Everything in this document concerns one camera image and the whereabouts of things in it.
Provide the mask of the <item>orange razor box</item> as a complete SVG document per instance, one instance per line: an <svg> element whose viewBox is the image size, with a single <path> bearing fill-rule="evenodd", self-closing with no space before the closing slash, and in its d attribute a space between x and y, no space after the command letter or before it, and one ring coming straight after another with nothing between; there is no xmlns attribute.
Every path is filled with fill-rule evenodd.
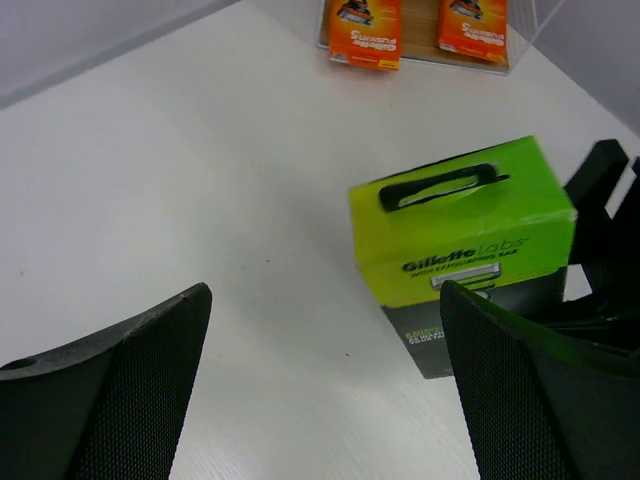
<svg viewBox="0 0 640 480"><path fill-rule="evenodd" d="M507 0L440 2L437 46L493 64L507 62Z"/></svg>
<svg viewBox="0 0 640 480"><path fill-rule="evenodd" d="M328 52L337 63L397 71L402 49L400 0L332 1Z"/></svg>

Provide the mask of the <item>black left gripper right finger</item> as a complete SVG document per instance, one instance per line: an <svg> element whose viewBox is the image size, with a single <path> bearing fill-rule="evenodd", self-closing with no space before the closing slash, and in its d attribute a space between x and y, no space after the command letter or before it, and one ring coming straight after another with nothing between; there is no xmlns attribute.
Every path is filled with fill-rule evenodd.
<svg viewBox="0 0 640 480"><path fill-rule="evenodd" d="M453 281L440 307L481 478L638 478L637 351L564 335Z"/></svg>

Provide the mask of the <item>black green razor box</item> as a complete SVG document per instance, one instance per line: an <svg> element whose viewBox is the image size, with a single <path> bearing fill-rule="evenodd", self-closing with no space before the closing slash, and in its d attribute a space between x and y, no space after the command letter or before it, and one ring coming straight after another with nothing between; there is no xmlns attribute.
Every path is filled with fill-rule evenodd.
<svg viewBox="0 0 640 480"><path fill-rule="evenodd" d="M577 214L531 136L354 186L348 200L358 271L426 379L452 373L445 283L523 316L563 299Z"/></svg>

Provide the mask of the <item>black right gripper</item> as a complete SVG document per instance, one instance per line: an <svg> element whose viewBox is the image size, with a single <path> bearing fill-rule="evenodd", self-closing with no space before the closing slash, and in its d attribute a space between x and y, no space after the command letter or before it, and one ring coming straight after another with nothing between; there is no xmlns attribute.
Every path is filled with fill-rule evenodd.
<svg viewBox="0 0 640 480"><path fill-rule="evenodd" d="M606 204L629 157L614 139L600 140L565 190L578 217L569 257L591 293L542 314L542 324L628 358L639 356L639 180L616 213Z"/></svg>

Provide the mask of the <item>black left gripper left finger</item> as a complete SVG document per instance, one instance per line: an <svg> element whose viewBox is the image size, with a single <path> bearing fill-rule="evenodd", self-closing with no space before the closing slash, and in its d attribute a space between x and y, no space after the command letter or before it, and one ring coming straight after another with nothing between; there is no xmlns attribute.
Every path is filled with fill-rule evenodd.
<svg viewBox="0 0 640 480"><path fill-rule="evenodd" d="M2 478L168 478L211 306L211 290L198 283L2 366Z"/></svg>

